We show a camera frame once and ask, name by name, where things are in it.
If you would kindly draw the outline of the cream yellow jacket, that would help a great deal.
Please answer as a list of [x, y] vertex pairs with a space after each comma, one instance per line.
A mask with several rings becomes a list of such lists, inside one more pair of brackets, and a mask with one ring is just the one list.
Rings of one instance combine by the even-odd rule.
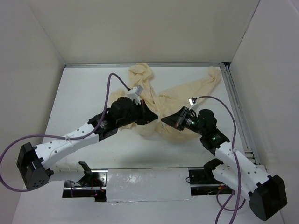
[[[178, 112], [183, 106], [189, 107], [188, 99], [196, 96], [210, 95], [221, 80], [221, 70], [209, 67], [207, 77], [180, 84], [156, 94], [151, 85], [154, 73], [146, 63], [138, 63], [128, 70], [129, 87], [140, 85], [143, 88], [141, 98], [145, 100], [148, 108], [163, 118]], [[188, 129], [176, 130], [159, 120], [144, 126], [135, 123], [125, 125], [120, 130], [130, 129], [136, 134], [148, 137], [157, 132], [163, 139], [170, 143], [182, 143], [199, 137], [199, 134]]]

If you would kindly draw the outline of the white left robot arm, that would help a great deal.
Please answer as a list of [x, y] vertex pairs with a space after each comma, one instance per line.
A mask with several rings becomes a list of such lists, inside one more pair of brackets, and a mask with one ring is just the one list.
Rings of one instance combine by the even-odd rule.
[[147, 107], [144, 100], [137, 103], [128, 97], [120, 97], [110, 108], [62, 139], [36, 146], [29, 142], [22, 145], [16, 165], [26, 188], [34, 190], [50, 180], [55, 173], [51, 166], [60, 159], [115, 135], [120, 127], [132, 123], [146, 125], [157, 119], [158, 116]]

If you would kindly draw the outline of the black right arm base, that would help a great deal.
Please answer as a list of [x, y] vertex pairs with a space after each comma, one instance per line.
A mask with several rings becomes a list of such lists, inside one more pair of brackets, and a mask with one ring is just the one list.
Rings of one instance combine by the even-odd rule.
[[213, 159], [200, 168], [190, 168], [189, 175], [185, 181], [190, 184], [192, 196], [216, 195], [219, 190], [224, 189], [224, 194], [231, 193], [230, 188], [226, 188], [225, 184], [217, 181], [212, 171], [219, 165], [222, 165], [219, 159]]

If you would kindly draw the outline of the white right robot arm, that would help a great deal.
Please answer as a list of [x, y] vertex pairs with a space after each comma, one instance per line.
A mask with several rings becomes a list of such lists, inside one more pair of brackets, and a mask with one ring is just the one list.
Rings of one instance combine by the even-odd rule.
[[266, 221], [287, 205], [283, 179], [271, 176], [234, 149], [228, 137], [217, 128], [211, 110], [203, 109], [194, 117], [183, 107], [161, 121], [177, 130], [189, 129], [200, 134], [203, 147], [215, 156], [209, 162], [213, 167], [204, 171], [205, 180], [209, 183], [220, 181], [240, 193], [259, 219]]

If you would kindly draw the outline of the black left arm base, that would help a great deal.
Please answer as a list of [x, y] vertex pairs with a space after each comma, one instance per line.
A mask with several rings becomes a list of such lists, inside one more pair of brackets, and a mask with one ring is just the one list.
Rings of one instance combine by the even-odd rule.
[[62, 198], [93, 198], [96, 202], [106, 202], [108, 170], [91, 169], [83, 161], [78, 164], [84, 175], [77, 181], [64, 182]]

